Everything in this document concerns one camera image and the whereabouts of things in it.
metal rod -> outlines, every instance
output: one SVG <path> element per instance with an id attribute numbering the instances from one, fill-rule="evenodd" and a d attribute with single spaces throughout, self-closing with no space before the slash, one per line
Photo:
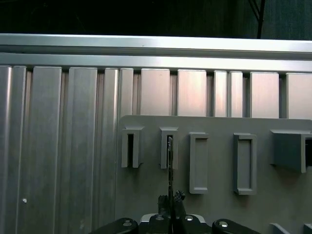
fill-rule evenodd
<path id="1" fill-rule="evenodd" d="M 250 7 L 252 8 L 252 11 L 253 11 L 254 16 L 256 17 L 256 19 L 257 19 L 257 21 L 258 21 L 258 23 L 259 23 L 259 16 L 257 15 L 257 12 L 256 12 L 256 10 L 255 10 L 255 8 L 254 8 L 254 6 L 253 6 L 251 0 L 248 0 L 248 2 L 249 2 Z"/>
<path id="2" fill-rule="evenodd" d="M 258 12 L 258 14 L 260 14 L 260 10 L 259 10 L 259 7 L 258 7 L 258 5 L 257 5 L 257 2 L 255 1 L 255 0 L 252 0 L 253 1 L 253 4 L 254 4 L 254 6 L 255 6 L 255 8 L 256 8 L 256 10 L 257 10 L 257 12 Z"/>
<path id="3" fill-rule="evenodd" d="M 264 6 L 265 6 L 265 0 L 261 0 L 259 21 L 258 21 L 257 39 L 261 38 L 262 25 L 263 25 L 263 15 L 264 15 Z"/>

screw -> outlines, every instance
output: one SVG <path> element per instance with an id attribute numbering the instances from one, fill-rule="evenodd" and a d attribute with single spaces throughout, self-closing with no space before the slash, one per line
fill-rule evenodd
<path id="1" fill-rule="evenodd" d="M 126 220 L 124 223 L 123 223 L 123 226 L 125 226 L 125 227 L 129 227 L 129 226 L 131 226 L 132 225 L 132 223 L 130 223 L 130 220 Z"/>
<path id="2" fill-rule="evenodd" d="M 227 222 L 224 222 L 224 221 L 221 221 L 219 222 L 219 225 L 222 227 L 222 228 L 227 228 L 229 225 Z"/>
<path id="3" fill-rule="evenodd" d="M 156 217 L 156 220 L 157 220 L 157 221 L 163 221 L 163 220 L 164 220 L 164 218 L 163 218 L 163 217 L 161 217 L 161 216 L 158 216 L 158 217 Z"/>
<path id="4" fill-rule="evenodd" d="M 185 219 L 186 219 L 187 221 L 192 221 L 192 220 L 193 220 L 193 217 L 190 216 L 190 215 L 187 215 L 187 216 L 185 216 Z"/>

gray bracket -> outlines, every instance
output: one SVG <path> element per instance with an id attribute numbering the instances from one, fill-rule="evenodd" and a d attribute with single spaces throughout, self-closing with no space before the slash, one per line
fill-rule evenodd
<path id="1" fill-rule="evenodd" d="M 305 173 L 312 155 L 306 150 L 312 147 L 310 131 L 272 130 L 274 140 L 273 164 L 299 173 Z"/>
<path id="2" fill-rule="evenodd" d="M 208 192 L 208 134 L 190 133 L 190 193 Z"/>
<path id="3" fill-rule="evenodd" d="M 270 225 L 272 226 L 272 233 L 273 234 L 290 234 L 281 225 L 279 225 L 277 223 L 270 223 Z"/>
<path id="4" fill-rule="evenodd" d="M 312 234 L 312 224 L 304 224 L 303 226 L 303 234 Z"/>
<path id="5" fill-rule="evenodd" d="M 178 139 L 177 139 L 177 128 L 160 128 L 161 130 L 161 158 L 160 158 L 160 168 L 166 169 L 167 168 L 167 138 L 169 136 L 173 139 L 173 169 L 177 169 L 177 162 L 178 162 Z"/>
<path id="6" fill-rule="evenodd" d="M 140 134 L 143 128 L 122 129 L 121 167 L 138 168 L 142 163 Z"/>
<path id="7" fill-rule="evenodd" d="M 234 133 L 233 186 L 239 195 L 254 195 L 257 188 L 257 137 Z"/>

metal pole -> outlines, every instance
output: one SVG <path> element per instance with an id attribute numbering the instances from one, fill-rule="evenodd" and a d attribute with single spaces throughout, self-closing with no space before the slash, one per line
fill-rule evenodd
<path id="1" fill-rule="evenodd" d="M 259 21 L 258 21 L 257 39 L 261 38 L 262 24 L 263 24 L 263 15 L 264 15 L 264 5 L 265 5 L 265 0 L 261 0 Z"/>

dark background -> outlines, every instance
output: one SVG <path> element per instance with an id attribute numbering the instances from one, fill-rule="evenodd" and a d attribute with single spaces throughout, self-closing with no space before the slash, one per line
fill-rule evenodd
<path id="1" fill-rule="evenodd" d="M 0 32 L 256 38 L 257 21 L 248 0 L 0 0 Z M 261 38 L 311 40 L 312 0 L 266 0 Z"/>

